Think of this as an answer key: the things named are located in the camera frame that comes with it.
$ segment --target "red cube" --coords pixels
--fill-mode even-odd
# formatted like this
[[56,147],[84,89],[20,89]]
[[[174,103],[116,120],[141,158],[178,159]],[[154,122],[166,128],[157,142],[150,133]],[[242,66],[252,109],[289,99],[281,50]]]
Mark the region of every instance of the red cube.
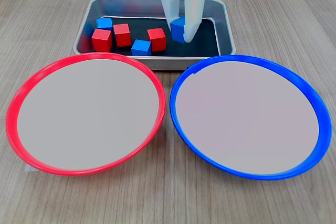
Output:
[[96,52],[110,52],[112,48],[112,32],[96,29],[92,35],[92,44]]
[[152,51],[163,51],[166,49],[166,35],[162,28],[147,30],[148,40],[152,43]]
[[114,25],[113,30],[118,47],[128,47],[132,45],[131,33],[128,24]]

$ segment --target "blue cube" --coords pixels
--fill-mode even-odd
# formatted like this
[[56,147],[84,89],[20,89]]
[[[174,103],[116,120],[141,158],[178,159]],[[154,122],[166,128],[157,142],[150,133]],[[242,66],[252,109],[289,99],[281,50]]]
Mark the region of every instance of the blue cube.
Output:
[[132,55],[136,56],[152,55],[152,43],[150,41],[136,39],[132,46]]
[[183,37],[184,25],[185,25],[185,17],[179,18],[175,20],[174,22],[171,22],[170,27],[172,30],[173,41],[185,43],[184,37]]
[[97,18],[97,28],[113,31],[112,18]]

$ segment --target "cube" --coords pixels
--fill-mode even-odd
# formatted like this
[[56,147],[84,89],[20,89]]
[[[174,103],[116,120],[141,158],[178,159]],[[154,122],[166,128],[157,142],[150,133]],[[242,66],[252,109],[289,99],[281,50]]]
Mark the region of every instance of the cube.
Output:
[[166,49],[166,35],[162,28],[147,30],[148,40],[152,43],[152,51],[163,51]]
[[136,56],[152,55],[152,43],[150,41],[136,39],[132,46],[132,55]]
[[113,29],[118,47],[128,47],[132,45],[131,33],[128,24],[114,25]]
[[96,29],[92,35],[93,49],[96,52],[110,52],[112,48],[112,32]]
[[98,29],[113,31],[112,18],[97,18],[96,22]]
[[173,41],[177,41],[180,43],[185,43],[184,41],[184,25],[185,25],[185,18],[179,18],[173,22],[171,22],[171,30],[172,30],[172,38]]

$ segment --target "blue rim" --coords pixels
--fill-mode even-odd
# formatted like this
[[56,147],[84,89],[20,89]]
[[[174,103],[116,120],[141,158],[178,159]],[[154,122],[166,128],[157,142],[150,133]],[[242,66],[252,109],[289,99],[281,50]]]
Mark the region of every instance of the blue rim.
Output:
[[[312,151],[312,153],[309,155],[309,157],[303,161],[300,165],[282,172],[282,173],[276,173],[276,174],[268,174],[268,175],[258,175],[258,174],[249,174],[249,173],[242,173],[233,169],[230,169],[228,167],[225,167],[213,160],[211,160],[209,157],[205,156],[203,153],[201,153],[193,144],[192,142],[186,137],[184,134],[180,123],[176,116],[176,97],[179,92],[179,89],[182,85],[182,83],[192,74],[196,74],[200,70],[206,68],[207,66],[210,66],[212,64],[216,64],[219,62],[224,61],[240,61],[240,62],[246,62],[255,64],[261,67],[264,67],[268,70],[271,70],[282,77],[289,80],[291,83],[293,83],[309,100],[310,104],[312,105],[319,124],[319,137],[317,144]],[[173,123],[175,125],[175,128],[177,132],[179,133],[180,137],[183,139],[183,141],[191,148],[198,156],[200,156],[202,159],[206,160],[211,165],[224,170],[228,173],[250,178],[250,179],[258,179],[258,180],[276,180],[276,179],[285,179],[294,177],[297,175],[300,175],[309,169],[313,168],[317,163],[320,162],[320,160],[324,157],[325,153],[327,152],[330,142],[331,142],[331,119],[328,113],[328,110],[323,103],[320,96],[317,94],[317,92],[314,90],[314,88],[308,84],[306,81],[304,81],[300,76],[292,72],[291,70],[278,65],[274,62],[271,62],[269,60],[252,57],[252,56],[245,56],[245,55],[228,55],[228,56],[217,56],[208,58],[206,60],[202,60],[189,68],[187,68],[178,78],[176,81],[171,97],[170,97],[170,113],[173,120]]]

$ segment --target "metal tray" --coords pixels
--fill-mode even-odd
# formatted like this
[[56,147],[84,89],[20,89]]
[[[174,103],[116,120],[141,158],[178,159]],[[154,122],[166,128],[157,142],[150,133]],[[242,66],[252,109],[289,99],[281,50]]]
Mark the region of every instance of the metal tray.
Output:
[[[184,16],[184,0],[180,0],[180,16]],[[91,0],[74,44],[75,54],[78,55],[93,51],[91,36],[96,28],[96,19],[102,17],[165,18],[161,0]],[[216,40],[214,42],[215,45],[217,45],[218,55],[235,54],[236,50],[232,40],[232,32],[228,22],[225,4],[220,0],[205,0],[203,19],[211,20],[214,25],[214,38]],[[182,51],[182,47],[185,47],[186,44],[180,44],[178,46],[181,47]],[[152,70],[171,71],[183,71],[200,60],[214,56],[199,56],[197,53],[182,57],[179,55],[124,55],[139,60]]]

